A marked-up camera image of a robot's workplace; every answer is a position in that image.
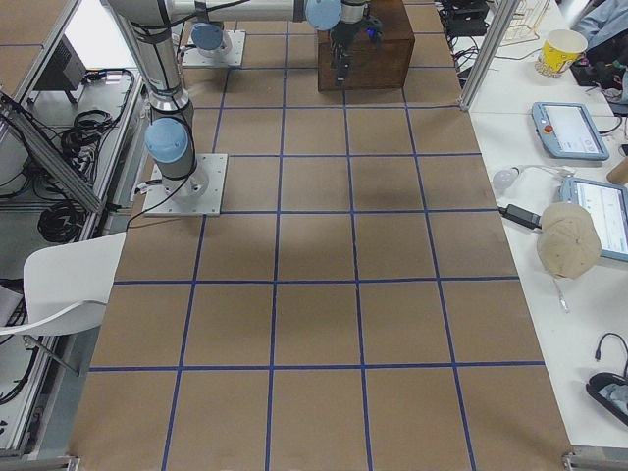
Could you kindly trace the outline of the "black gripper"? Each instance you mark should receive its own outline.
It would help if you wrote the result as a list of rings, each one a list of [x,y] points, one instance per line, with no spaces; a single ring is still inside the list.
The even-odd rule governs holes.
[[[357,34],[365,30],[372,43],[377,43],[382,39],[382,22],[371,14],[365,14],[357,23],[347,23],[340,21],[331,29],[331,67],[338,68],[338,84],[344,85],[348,77],[351,56],[346,50],[355,40]]]

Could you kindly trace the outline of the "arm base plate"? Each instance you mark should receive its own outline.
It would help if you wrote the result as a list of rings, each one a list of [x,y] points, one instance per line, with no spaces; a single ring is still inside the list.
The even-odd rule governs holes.
[[[242,64],[246,32],[195,25],[183,50],[185,68],[239,68]]]
[[[219,216],[227,167],[227,154],[197,154],[196,169],[180,188],[182,183],[163,180],[154,164],[151,179],[160,182],[146,190],[142,210],[147,217]]]

